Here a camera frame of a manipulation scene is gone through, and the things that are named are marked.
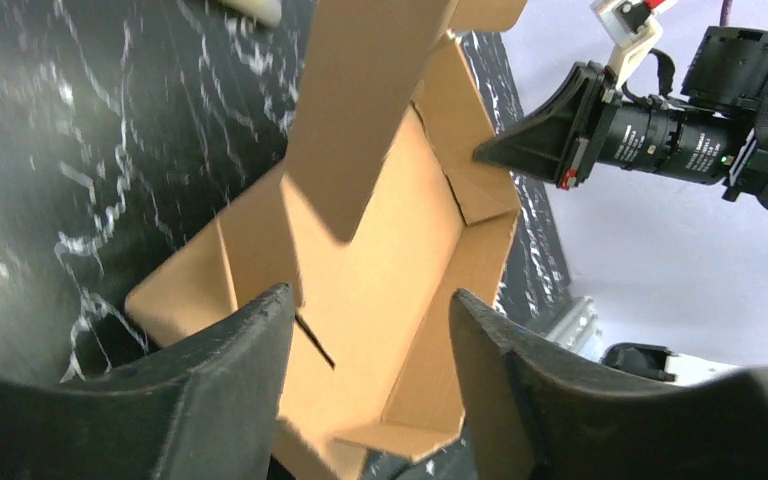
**white floor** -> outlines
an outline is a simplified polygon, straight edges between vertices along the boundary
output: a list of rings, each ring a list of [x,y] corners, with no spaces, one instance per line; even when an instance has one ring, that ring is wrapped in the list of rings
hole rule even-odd
[[[575,61],[607,61],[611,43],[591,0],[530,0],[504,35],[526,112]],[[732,24],[768,29],[768,0],[736,0]],[[680,81],[719,0],[679,0],[661,17],[659,48]],[[630,82],[654,93],[654,60]],[[550,191],[575,294],[592,295],[605,343],[667,345],[709,360],[768,364],[768,213],[751,197],[599,167],[574,191]]]

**black surface with white veins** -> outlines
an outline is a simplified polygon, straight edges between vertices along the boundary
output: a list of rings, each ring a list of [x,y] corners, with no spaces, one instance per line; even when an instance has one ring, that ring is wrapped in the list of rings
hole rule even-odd
[[[152,350],[125,296],[282,158],[312,9],[285,1],[261,30],[203,0],[0,0],[0,375],[53,384]],[[499,35],[463,48],[511,125]],[[497,308],[527,323],[568,280],[542,184],[515,181]]]

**table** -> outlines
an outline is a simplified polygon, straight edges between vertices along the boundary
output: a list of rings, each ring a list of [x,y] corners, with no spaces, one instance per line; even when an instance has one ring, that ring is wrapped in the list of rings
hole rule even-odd
[[[50,385],[156,348],[125,296],[283,157],[314,5],[286,0],[267,30],[204,1],[0,1],[0,375]],[[511,125],[501,38],[463,48],[491,119]],[[527,324],[569,275],[543,185],[515,180],[497,308]],[[403,478],[440,478],[435,462]]]

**brown cardboard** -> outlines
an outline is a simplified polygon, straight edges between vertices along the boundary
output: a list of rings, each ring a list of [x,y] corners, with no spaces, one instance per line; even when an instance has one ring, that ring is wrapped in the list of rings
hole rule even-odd
[[[417,460],[460,432],[449,300],[493,300],[519,200],[471,159],[494,132],[440,38],[461,12],[499,26],[523,6],[320,0],[285,160],[128,298],[166,346],[293,285],[327,355],[296,328],[274,454],[302,480],[356,479],[367,448]]]

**black cable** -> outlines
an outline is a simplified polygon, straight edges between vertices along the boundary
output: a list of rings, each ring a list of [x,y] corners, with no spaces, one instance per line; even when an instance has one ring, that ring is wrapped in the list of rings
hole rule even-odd
[[[729,20],[731,19],[731,7],[734,0],[723,0],[723,5],[720,8],[720,26],[728,27]]]

